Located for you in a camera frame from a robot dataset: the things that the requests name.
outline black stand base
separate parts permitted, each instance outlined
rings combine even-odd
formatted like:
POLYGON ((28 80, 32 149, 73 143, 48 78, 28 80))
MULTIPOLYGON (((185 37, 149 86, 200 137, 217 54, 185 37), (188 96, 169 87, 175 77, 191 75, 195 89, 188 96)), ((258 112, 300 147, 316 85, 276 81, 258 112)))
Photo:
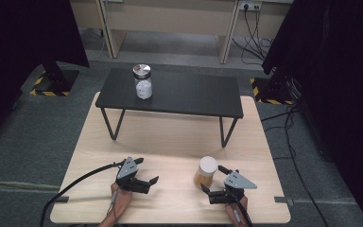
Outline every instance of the black stand base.
POLYGON ((31 92, 32 95, 42 96, 68 96, 73 84, 78 77, 78 70, 61 70, 65 82, 58 84, 52 82, 47 76, 46 72, 43 72, 40 78, 34 85, 34 89, 31 92))
POLYGON ((271 104, 293 104, 290 93, 285 85, 277 92, 268 89, 269 79, 251 79, 252 90, 254 91, 255 101, 271 104))

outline power strip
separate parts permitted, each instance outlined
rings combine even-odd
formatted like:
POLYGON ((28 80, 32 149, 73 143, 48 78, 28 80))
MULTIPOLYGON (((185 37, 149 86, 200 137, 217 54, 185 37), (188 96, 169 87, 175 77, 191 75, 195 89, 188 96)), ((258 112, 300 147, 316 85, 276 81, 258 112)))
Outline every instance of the power strip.
POLYGON ((249 5, 249 9, 248 11, 259 11, 261 9, 262 6, 262 2, 257 2, 257 1, 241 1, 241 5, 240 5, 240 10, 245 10, 244 6, 245 5, 249 5))

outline small black table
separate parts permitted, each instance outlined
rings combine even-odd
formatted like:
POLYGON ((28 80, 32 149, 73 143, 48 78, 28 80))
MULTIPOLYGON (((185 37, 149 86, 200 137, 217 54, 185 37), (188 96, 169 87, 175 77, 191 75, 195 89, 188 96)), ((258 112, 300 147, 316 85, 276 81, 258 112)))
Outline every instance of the small black table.
POLYGON ((113 68, 95 103, 101 109, 112 140, 116 140, 126 110, 219 117, 221 145, 226 147, 243 109, 236 78, 182 72, 151 71, 152 96, 136 95, 132 69, 113 68), (123 110, 113 134, 105 108, 123 110), (224 139, 222 117, 233 118, 224 139))

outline white lid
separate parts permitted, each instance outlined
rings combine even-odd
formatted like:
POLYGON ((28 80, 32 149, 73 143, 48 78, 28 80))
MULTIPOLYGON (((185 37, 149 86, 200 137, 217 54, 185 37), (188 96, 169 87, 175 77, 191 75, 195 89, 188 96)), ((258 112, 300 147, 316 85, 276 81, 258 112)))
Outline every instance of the white lid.
POLYGON ((199 169, 202 175, 207 177, 212 176, 217 170, 217 161, 213 157, 205 156, 199 162, 199 169))

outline table leg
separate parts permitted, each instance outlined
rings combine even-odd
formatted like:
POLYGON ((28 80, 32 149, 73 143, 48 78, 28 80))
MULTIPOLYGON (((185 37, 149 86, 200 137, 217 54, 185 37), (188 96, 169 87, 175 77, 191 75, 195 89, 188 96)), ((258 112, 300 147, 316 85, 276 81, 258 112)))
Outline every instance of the table leg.
POLYGON ((105 123, 108 127, 109 135, 111 136, 112 140, 116 140, 116 138, 117 138, 117 134, 119 133, 120 126, 122 125, 123 116, 125 115, 125 111, 126 110, 122 110, 122 113, 120 114, 120 117, 119 117, 119 121, 117 122, 116 131, 113 134, 111 124, 110 124, 110 122, 108 120, 108 116, 106 115, 106 112, 105 112, 105 108, 101 108, 102 115, 104 115, 105 123))
POLYGON ((229 129, 229 132, 228 132, 228 135, 226 136, 226 140, 224 139, 224 134, 223 134, 223 120, 222 120, 222 117, 220 116, 219 117, 219 124, 220 124, 220 139, 221 139, 221 143, 222 143, 222 147, 225 148, 226 145, 228 144, 229 142, 229 139, 232 135, 232 132, 233 132, 233 129, 234 129, 234 126, 235 126, 235 123, 237 123, 237 119, 238 118, 234 118, 233 119, 233 123, 229 129))

